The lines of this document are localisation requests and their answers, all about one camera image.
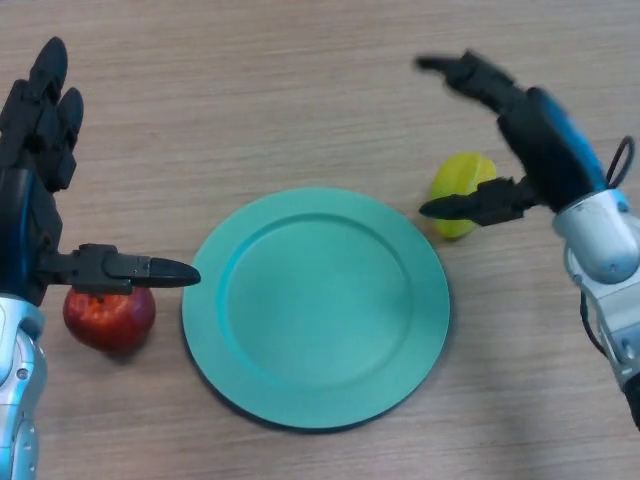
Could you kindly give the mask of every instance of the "black cable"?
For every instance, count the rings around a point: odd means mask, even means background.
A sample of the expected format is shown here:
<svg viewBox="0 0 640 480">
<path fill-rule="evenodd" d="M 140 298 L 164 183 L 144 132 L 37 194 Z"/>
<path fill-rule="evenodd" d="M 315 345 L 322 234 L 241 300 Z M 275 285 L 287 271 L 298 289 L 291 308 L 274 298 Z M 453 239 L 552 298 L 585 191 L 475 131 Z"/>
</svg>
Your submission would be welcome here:
<svg viewBox="0 0 640 480">
<path fill-rule="evenodd" d="M 615 180 L 611 180 L 613 178 L 613 173 L 620 162 L 620 158 L 622 158 L 622 154 L 624 151 L 627 151 L 627 156 L 622 163 L 622 168 L 620 172 L 616 176 Z M 631 169 L 631 164 L 633 163 L 633 158 L 636 153 L 636 144 L 630 136 L 626 136 L 620 142 L 618 146 L 618 150 L 616 150 L 616 154 L 613 156 L 613 160 L 611 161 L 611 165 L 609 165 L 609 170 L 607 170 L 607 184 L 609 188 L 618 188 L 620 184 L 624 181 L 625 177 L 629 173 Z M 593 330 L 591 329 L 591 324 L 589 323 L 589 307 L 587 305 L 587 296 L 584 292 L 580 292 L 580 317 L 582 318 L 582 326 L 589 337 L 589 340 L 593 344 L 596 349 L 606 356 L 604 348 L 602 344 L 598 341 Z"/>
</svg>

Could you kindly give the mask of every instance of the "wood grain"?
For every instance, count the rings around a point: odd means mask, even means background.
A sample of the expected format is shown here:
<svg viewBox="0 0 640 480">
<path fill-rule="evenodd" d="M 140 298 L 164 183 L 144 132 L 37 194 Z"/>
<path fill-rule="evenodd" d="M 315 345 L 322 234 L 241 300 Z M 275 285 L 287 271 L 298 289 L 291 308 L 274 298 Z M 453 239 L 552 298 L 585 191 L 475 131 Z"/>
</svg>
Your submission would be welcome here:
<svg viewBox="0 0 640 480">
<path fill-rule="evenodd" d="M 52 288 L 38 410 L 39 478 L 371 480 L 628 478 L 627 405 L 587 342 L 550 215 L 438 241 L 417 218 L 460 150 L 516 162 L 484 110 L 417 75 L 418 52 L 473 47 L 550 88 L 608 162 L 640 130 L 635 0 L 5 0 L 0 86 L 52 35 L 85 124 L 59 195 L 63 248 L 96 241 L 190 262 L 227 215 L 266 193 L 332 185 L 405 212 L 437 246 L 455 328 L 429 381 L 391 414 L 329 436 L 229 412 L 180 339 L 180 292 L 127 364 L 73 341 Z M 635 172 L 625 184 L 640 201 Z"/>
</svg>

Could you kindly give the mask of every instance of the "table surface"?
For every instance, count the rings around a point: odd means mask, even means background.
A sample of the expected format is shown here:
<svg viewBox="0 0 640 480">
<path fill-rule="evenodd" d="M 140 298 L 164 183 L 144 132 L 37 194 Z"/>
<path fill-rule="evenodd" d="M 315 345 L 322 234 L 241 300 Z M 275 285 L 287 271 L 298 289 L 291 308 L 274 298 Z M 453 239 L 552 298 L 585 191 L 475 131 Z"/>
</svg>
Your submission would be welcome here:
<svg viewBox="0 0 640 480">
<path fill-rule="evenodd" d="M 450 154 L 520 170 L 494 118 L 411 68 L 472 47 L 571 110 L 608 163 L 640 128 L 640 3 L 617 0 L 9 0 L 8 93 L 53 35 L 85 100 L 62 248 L 190 262 L 208 233 L 270 192 L 331 185 L 375 196 L 438 249 L 454 332 L 400 408 L 337 435 L 299 436 L 231 413 L 192 368 L 180 291 L 157 292 L 146 347 L 114 363 L 74 341 L 52 287 L 43 346 L 39 477 L 67 479 L 601 479 L 640 469 L 640 434 L 588 343 L 551 216 L 457 243 L 416 215 Z M 637 169 L 624 189 L 640 201 Z"/>
</svg>

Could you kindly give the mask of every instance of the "red apple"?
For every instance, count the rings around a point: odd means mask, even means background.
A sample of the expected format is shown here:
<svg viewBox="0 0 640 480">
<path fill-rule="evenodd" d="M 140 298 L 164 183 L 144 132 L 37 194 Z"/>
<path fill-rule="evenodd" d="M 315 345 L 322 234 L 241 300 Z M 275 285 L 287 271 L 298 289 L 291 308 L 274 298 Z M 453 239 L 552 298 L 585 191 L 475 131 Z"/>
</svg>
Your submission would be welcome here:
<svg viewBox="0 0 640 480">
<path fill-rule="evenodd" d="M 67 293 L 64 323 L 81 343 L 105 353 L 129 354 L 146 340 L 155 321 L 151 290 L 136 287 L 131 295 Z"/>
</svg>

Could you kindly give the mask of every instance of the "black robotic finger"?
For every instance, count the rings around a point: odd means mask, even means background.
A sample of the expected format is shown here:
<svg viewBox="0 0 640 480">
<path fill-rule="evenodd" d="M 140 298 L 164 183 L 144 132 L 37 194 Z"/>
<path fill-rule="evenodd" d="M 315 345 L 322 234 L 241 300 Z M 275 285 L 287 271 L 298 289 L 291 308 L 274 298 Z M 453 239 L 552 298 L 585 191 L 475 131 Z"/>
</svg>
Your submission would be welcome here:
<svg viewBox="0 0 640 480">
<path fill-rule="evenodd" d="M 58 148 L 54 148 L 53 158 L 49 162 L 52 174 L 49 177 L 50 184 L 47 185 L 47 188 L 51 191 L 69 188 L 76 170 L 73 149 L 78 141 L 78 133 L 84 117 L 84 102 L 80 92 L 76 88 L 70 88 L 60 100 L 57 110 L 62 129 L 59 138 L 63 140 L 60 145 L 57 145 Z"/>
<path fill-rule="evenodd" d="M 515 79 L 478 53 L 467 50 L 462 57 L 420 55 L 414 65 L 421 72 L 436 72 L 454 92 L 477 100 L 500 114 L 514 102 L 524 99 Z"/>
<path fill-rule="evenodd" d="M 44 252 L 38 273 L 51 285 L 83 293 L 128 295 L 133 287 L 176 288 L 200 282 L 190 265 L 166 258 L 125 255 L 114 245 L 84 244 L 69 255 Z"/>
<path fill-rule="evenodd" d="M 469 195 L 431 200 L 420 207 L 420 213 L 443 220 L 471 220 L 485 227 L 520 219 L 526 210 L 541 203 L 526 177 L 518 183 L 499 177 L 479 183 Z"/>
<path fill-rule="evenodd" d="M 53 37 L 42 48 L 29 73 L 29 85 L 34 99 L 40 99 L 46 93 L 49 101 L 56 104 L 67 78 L 68 66 L 64 42 Z"/>
</svg>

